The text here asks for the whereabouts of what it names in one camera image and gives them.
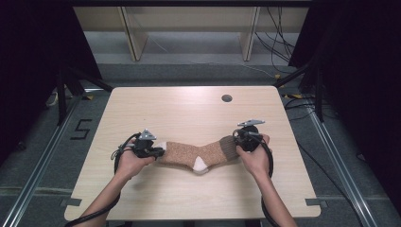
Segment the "hand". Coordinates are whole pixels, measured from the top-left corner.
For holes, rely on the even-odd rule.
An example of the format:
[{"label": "hand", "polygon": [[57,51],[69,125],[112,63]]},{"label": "hand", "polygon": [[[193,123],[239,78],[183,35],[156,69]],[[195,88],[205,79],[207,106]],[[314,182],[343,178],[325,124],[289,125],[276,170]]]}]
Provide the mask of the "hand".
[{"label": "hand", "polygon": [[154,157],[138,158],[130,147],[124,147],[124,152],[121,154],[116,175],[121,175],[127,180],[137,175],[144,166],[147,166],[155,161]]},{"label": "hand", "polygon": [[[263,135],[263,140],[269,144],[270,138],[266,134]],[[254,176],[269,176],[269,157],[261,145],[253,152],[246,152],[240,146],[236,146],[236,152],[242,158],[245,168]]]}]

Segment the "forearm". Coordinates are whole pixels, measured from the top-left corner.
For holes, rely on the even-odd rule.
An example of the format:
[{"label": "forearm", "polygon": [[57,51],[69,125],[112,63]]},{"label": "forearm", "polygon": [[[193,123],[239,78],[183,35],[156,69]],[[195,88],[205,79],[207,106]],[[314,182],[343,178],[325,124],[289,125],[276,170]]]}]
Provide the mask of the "forearm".
[{"label": "forearm", "polygon": [[[120,175],[114,175],[110,182],[106,185],[106,187],[100,192],[100,194],[96,197],[96,199],[91,203],[91,205],[85,210],[85,212],[81,215],[82,217],[93,214],[104,207],[110,205],[115,198],[117,198],[121,189],[127,183],[128,179],[122,177]],[[76,226],[101,226],[106,222],[106,217],[109,212],[98,216],[96,218],[87,220]]]},{"label": "forearm", "polygon": [[282,227],[297,226],[294,218],[278,195],[271,178],[267,174],[254,175],[254,178],[262,193],[266,209],[274,221]]}]

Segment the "metal bracket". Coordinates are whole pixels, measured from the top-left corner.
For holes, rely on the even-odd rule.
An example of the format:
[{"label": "metal bracket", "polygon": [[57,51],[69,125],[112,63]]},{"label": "metal bracket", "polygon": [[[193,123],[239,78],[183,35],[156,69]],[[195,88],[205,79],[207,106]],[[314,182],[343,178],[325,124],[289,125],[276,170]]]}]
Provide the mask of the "metal bracket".
[{"label": "metal bracket", "polygon": [[156,136],[154,136],[148,129],[144,129],[142,134],[139,136],[140,140],[155,140]]},{"label": "metal bracket", "polygon": [[66,207],[67,205],[71,205],[71,206],[80,206],[80,203],[82,202],[82,200],[80,199],[66,199],[66,200],[62,200],[60,203],[60,206],[62,207]]},{"label": "metal bracket", "polygon": [[242,122],[242,123],[238,123],[237,125],[238,126],[252,126],[252,125],[258,125],[258,124],[263,124],[263,123],[265,123],[265,121],[264,120],[254,120],[254,119],[251,119],[251,120],[249,120],[249,121],[245,121],[245,122]]},{"label": "metal bracket", "polygon": [[326,201],[320,201],[319,199],[305,199],[307,206],[319,205],[321,208],[328,207]]}]

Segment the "person's left hand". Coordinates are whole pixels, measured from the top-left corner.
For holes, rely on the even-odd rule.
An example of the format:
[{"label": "person's left hand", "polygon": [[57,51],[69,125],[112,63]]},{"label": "person's left hand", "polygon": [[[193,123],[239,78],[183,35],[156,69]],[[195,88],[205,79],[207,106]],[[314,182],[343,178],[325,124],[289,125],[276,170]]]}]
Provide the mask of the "person's left hand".
[{"label": "person's left hand", "polygon": [[117,175],[121,175],[127,180],[137,175],[144,166],[147,166],[155,161],[154,157],[138,158],[130,147],[124,147],[124,152],[121,154],[118,169],[115,172]]}]

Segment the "metal rail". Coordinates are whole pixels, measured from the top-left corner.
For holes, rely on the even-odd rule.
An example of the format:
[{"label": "metal rail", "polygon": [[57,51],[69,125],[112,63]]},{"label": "metal rail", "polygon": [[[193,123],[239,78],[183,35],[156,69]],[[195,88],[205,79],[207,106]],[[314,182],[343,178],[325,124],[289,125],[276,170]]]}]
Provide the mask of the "metal rail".
[{"label": "metal rail", "polygon": [[71,115],[78,106],[80,99],[81,96],[75,96],[72,99],[72,103],[70,104],[66,117],[64,118],[62,123],[56,127],[55,131],[53,132],[53,135],[49,143],[47,144],[44,153],[42,154],[35,168],[33,169],[32,174],[27,180],[24,188],[21,190],[21,193],[18,196],[17,201],[9,210],[9,214],[7,215],[3,223],[3,227],[17,226],[18,223],[20,222],[27,206],[29,205],[30,200],[32,199],[33,194],[35,193],[36,187],[38,186],[40,180],[42,179],[42,176],[44,175],[47,169],[48,164],[51,161],[55,149],[65,132],[65,128],[68,125]]},{"label": "metal rail", "polygon": [[372,211],[369,205],[363,198],[363,195],[358,189],[357,184],[354,181],[353,177],[351,176],[350,171],[343,162],[340,153],[337,150],[333,140],[331,139],[331,136],[327,128],[325,127],[324,123],[319,120],[318,116],[315,115],[315,113],[311,114],[310,116],[319,136],[323,141],[327,153],[329,154],[329,157],[339,174],[340,180],[345,188],[345,191],[347,192],[350,201],[357,210],[357,214],[359,215],[363,226],[367,227],[377,226],[377,223],[372,215]]}]

